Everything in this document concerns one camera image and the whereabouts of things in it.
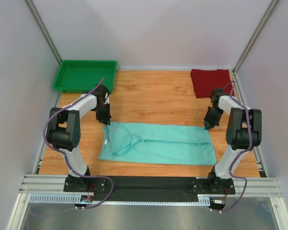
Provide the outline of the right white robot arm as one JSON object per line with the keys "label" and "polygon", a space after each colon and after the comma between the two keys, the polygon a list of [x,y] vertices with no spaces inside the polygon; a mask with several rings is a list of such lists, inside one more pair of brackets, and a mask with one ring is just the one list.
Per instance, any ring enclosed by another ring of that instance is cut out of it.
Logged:
{"label": "right white robot arm", "polygon": [[242,158],[262,141],[262,111],[245,106],[236,97],[227,94],[211,95],[211,106],[204,117],[204,128],[210,130],[219,125],[223,113],[229,115],[226,129],[228,144],[221,160],[214,166],[216,176],[207,180],[211,193],[224,188],[222,179],[234,177],[234,171]]}

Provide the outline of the teal t shirt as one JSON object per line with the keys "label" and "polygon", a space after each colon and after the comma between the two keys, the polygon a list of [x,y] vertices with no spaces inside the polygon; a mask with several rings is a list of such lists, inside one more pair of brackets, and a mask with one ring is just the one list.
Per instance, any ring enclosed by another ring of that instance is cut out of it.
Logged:
{"label": "teal t shirt", "polygon": [[100,160],[149,164],[216,164],[209,132],[203,127],[113,122],[103,127]]}

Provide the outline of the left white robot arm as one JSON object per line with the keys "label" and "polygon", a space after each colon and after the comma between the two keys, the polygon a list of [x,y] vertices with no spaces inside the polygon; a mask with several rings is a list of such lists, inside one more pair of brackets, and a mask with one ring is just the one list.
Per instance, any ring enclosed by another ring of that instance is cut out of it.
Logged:
{"label": "left white robot arm", "polygon": [[91,188],[88,166],[80,153],[81,118],[88,112],[96,113],[96,120],[109,125],[111,120],[109,93],[81,94],[74,102],[62,108],[51,109],[43,129],[45,144],[59,152],[67,164],[69,175],[77,177],[74,186],[80,192]]}

